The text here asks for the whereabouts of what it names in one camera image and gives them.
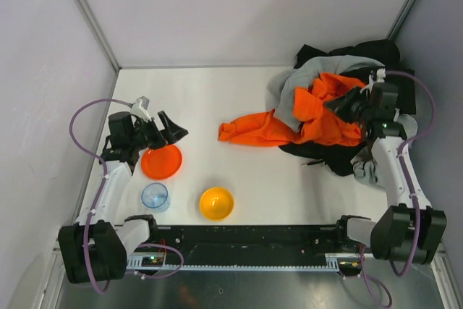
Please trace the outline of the orange cloth garment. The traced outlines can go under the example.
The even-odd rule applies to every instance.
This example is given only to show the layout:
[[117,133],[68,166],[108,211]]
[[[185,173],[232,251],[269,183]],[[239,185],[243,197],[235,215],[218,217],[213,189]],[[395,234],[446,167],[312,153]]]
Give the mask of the orange cloth garment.
[[365,83],[357,78],[324,72],[310,87],[295,88],[290,114],[301,122],[295,131],[276,118],[276,110],[239,117],[223,123],[218,140],[239,145],[274,147],[290,143],[354,147],[362,142],[358,125],[342,121],[323,104],[347,94]]

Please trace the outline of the grey sweatshirt cloth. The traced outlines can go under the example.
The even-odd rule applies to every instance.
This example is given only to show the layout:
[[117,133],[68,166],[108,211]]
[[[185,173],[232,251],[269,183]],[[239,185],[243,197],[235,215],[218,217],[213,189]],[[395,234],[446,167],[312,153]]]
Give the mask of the grey sweatshirt cloth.
[[[373,70],[382,68],[403,71],[397,64],[385,64],[377,59],[344,55],[316,56],[295,68],[286,70],[274,77],[267,86],[266,107],[275,111],[276,118],[293,131],[299,131],[302,123],[293,116],[295,89],[313,85],[321,73],[334,73],[343,77],[355,77],[368,81]],[[415,84],[398,75],[388,76],[388,81],[399,86],[397,106],[401,114],[397,121],[404,126],[407,137],[417,134]],[[377,169],[377,163],[368,155],[365,143],[354,147],[342,145],[320,145],[312,141],[303,144],[282,145],[280,149],[294,156],[310,159],[310,164],[325,164],[340,177],[354,176],[363,185],[384,188],[383,175]]]

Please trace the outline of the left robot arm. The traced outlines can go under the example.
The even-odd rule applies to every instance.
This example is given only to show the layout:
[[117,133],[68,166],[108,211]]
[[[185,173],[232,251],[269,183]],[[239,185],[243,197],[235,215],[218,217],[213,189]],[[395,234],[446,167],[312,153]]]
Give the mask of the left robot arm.
[[159,232],[150,215],[126,218],[115,228],[117,206],[132,178],[142,150],[164,149],[184,138],[188,131],[175,124],[164,111],[158,113],[164,126],[154,119],[120,111],[108,118],[109,135],[101,155],[101,180],[90,206],[75,223],[59,230],[58,242],[68,280],[73,284],[121,279],[128,257],[141,244],[155,242]]

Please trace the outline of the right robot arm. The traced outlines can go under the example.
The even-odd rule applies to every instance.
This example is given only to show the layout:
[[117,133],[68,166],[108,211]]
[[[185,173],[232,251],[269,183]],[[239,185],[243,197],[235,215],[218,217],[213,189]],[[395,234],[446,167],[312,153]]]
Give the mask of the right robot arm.
[[362,243],[373,256],[390,262],[429,264],[447,220],[432,208],[409,157],[403,125],[395,121],[399,89],[388,82],[353,88],[324,106],[365,133],[375,169],[382,179],[388,208],[378,221],[347,216],[347,238]]

